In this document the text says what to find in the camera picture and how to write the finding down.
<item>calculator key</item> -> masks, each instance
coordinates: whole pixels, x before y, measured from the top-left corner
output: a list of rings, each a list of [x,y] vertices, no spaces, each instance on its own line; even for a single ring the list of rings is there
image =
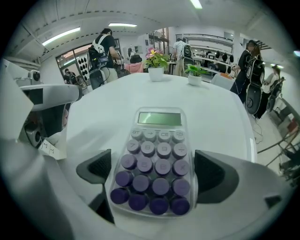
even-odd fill
[[[190,205],[186,198],[176,197],[171,200],[170,208],[176,215],[184,215],[188,212]]]
[[[170,184],[165,178],[156,178],[152,183],[152,190],[157,195],[165,195],[169,189]]]
[[[158,133],[158,140],[163,143],[168,143],[171,139],[171,133],[168,130],[161,130]]]
[[[176,159],[181,159],[186,156],[188,149],[183,143],[178,143],[173,148],[173,155]]]
[[[173,142],[174,143],[182,143],[185,138],[185,133],[181,130],[176,130],[173,134]]]
[[[133,170],[136,167],[137,159],[134,155],[132,154],[125,154],[121,158],[121,165],[122,167],[128,169],[128,170]]]
[[[128,187],[133,181],[133,175],[128,171],[121,171],[116,174],[116,183],[121,187]]]
[[[132,194],[129,197],[128,204],[134,211],[143,210],[148,204],[148,197],[145,194]]]
[[[158,175],[167,175],[171,170],[171,164],[167,159],[159,159],[155,162],[155,171]]]
[[[129,198],[129,191],[124,188],[116,188],[111,192],[111,200],[115,204],[126,203]]]
[[[166,143],[166,142],[161,142],[158,146],[157,146],[157,155],[160,158],[169,158],[170,154],[171,154],[171,146],[170,144]]]
[[[131,136],[133,139],[141,140],[143,138],[143,131],[140,128],[136,127],[132,129]]]
[[[140,144],[136,139],[131,139],[127,143],[127,150],[130,153],[138,153],[140,151]]]
[[[155,146],[150,141],[145,141],[141,145],[142,154],[146,157],[152,157],[155,153]]]
[[[144,156],[138,158],[136,165],[138,170],[140,170],[142,173],[149,173],[153,169],[153,162],[151,159]]]
[[[174,162],[172,170],[175,175],[184,176],[189,171],[189,164],[183,159],[177,160],[176,162]]]
[[[156,132],[153,129],[147,129],[144,132],[144,137],[146,141],[155,142],[156,140]]]
[[[162,215],[167,212],[169,208],[169,202],[164,197],[155,197],[150,201],[149,208],[155,215]]]
[[[190,184],[183,178],[175,179],[172,182],[172,190],[178,196],[187,195],[190,190]]]
[[[150,178],[145,175],[138,175],[133,179],[132,186],[137,192],[144,192],[150,185]]]

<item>calculator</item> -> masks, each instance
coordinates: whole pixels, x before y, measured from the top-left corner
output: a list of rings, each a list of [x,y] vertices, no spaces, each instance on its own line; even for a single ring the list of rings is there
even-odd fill
[[[180,217],[195,207],[195,179],[184,112],[140,108],[114,171],[112,204],[149,217]]]

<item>green leaves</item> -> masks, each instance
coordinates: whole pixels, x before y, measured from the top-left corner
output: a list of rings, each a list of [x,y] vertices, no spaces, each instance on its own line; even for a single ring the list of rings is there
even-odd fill
[[[146,64],[154,68],[160,68],[160,67],[167,68],[168,67],[167,61],[169,60],[169,58],[170,58],[169,55],[156,52],[153,57],[150,57],[146,60]]]
[[[201,76],[201,74],[207,74],[208,72],[203,70],[201,67],[196,67],[192,64],[187,65],[186,73],[193,73],[194,76]]]

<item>ceiling light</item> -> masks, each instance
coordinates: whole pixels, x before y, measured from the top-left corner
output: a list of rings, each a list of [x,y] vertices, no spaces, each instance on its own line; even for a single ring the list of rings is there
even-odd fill
[[[136,27],[134,24],[127,24],[127,23],[110,23],[109,27]]]
[[[295,54],[297,57],[300,57],[300,51],[294,51],[294,54]]]
[[[61,37],[65,36],[65,35],[68,35],[68,34],[70,34],[70,33],[77,32],[77,31],[80,31],[80,28],[75,28],[75,29],[72,29],[72,30],[70,30],[70,31],[63,32],[63,33],[61,33],[61,34],[59,34],[59,35],[57,35],[57,36],[55,36],[55,37],[53,37],[53,38],[51,38],[51,39],[45,41],[45,42],[43,43],[43,46],[46,46],[47,44],[53,42],[54,40],[56,40],[56,39],[58,39],[58,38],[61,38]]]
[[[202,6],[201,6],[201,3],[199,2],[199,0],[191,0],[191,2],[195,8],[202,9]]]

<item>ceiling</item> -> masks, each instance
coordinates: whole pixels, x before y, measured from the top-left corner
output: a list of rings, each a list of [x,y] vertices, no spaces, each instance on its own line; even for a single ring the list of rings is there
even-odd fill
[[[293,59],[294,46],[262,3],[255,0],[40,0],[23,18],[7,55],[41,60],[63,50],[92,42],[109,23],[132,23],[135,28],[112,27],[114,37],[139,36],[163,27],[201,24],[237,30]],[[75,32],[43,47],[42,42],[65,31]]]

